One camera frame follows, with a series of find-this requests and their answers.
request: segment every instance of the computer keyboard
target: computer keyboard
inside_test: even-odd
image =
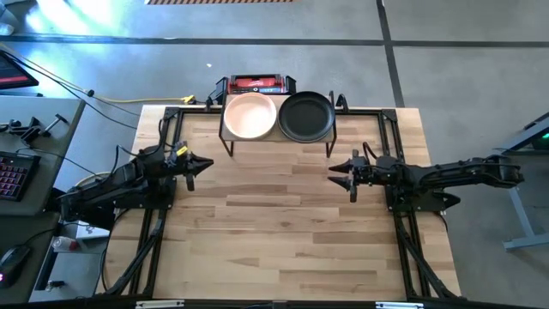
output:
[[[0,151],[0,200],[19,202],[40,162],[37,155]]]

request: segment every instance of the black mouse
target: black mouse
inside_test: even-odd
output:
[[[16,245],[3,254],[0,259],[0,288],[9,288],[17,281],[30,252],[28,245]]]

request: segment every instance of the wooden table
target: wooden table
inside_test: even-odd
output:
[[[158,142],[165,107],[143,107],[134,151]],[[407,163],[429,165],[418,109],[397,109],[397,115]],[[219,115],[186,114],[182,140],[215,163],[198,176],[193,192],[178,179],[154,297],[404,300],[395,226],[383,188],[360,186],[358,202],[349,203],[348,193],[326,179],[327,167],[346,161],[363,141],[381,154],[377,121],[337,117],[330,159],[323,143],[294,142],[237,142],[231,158],[218,138]],[[113,231],[106,254],[109,286],[136,254],[142,216],[142,210],[132,209]],[[425,258],[459,294],[443,222],[418,213],[418,223]],[[411,267],[419,291],[415,264]]]

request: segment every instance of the warning stripe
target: warning stripe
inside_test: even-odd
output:
[[[298,0],[148,0],[147,4],[291,3]]]

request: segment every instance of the concrete floor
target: concrete floor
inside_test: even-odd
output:
[[[302,0],[293,4],[145,6],[133,0],[45,0],[9,7],[20,33],[177,38],[381,39],[375,0]],[[393,39],[549,40],[549,2],[538,0],[385,0]],[[222,76],[276,72],[301,90],[344,93],[354,106],[394,107],[382,46],[101,45],[10,43],[33,61],[84,88],[115,98],[205,98]],[[420,109],[431,160],[491,153],[523,125],[549,110],[548,49],[395,48],[404,103]],[[39,91],[70,96],[41,76]],[[137,118],[98,105],[127,124]],[[139,112],[139,105],[124,105]],[[134,131],[87,109],[68,153],[94,170],[111,168],[117,143]],[[536,229],[549,230],[549,211],[529,184],[542,183],[546,161],[522,161],[522,195]],[[57,186],[87,174],[64,164]],[[502,240],[522,237],[505,191],[475,186],[449,190],[462,203],[448,211],[449,238],[464,296],[471,300],[549,307],[549,245],[507,253]],[[63,256],[55,268],[70,288],[32,300],[90,295],[98,255]]]

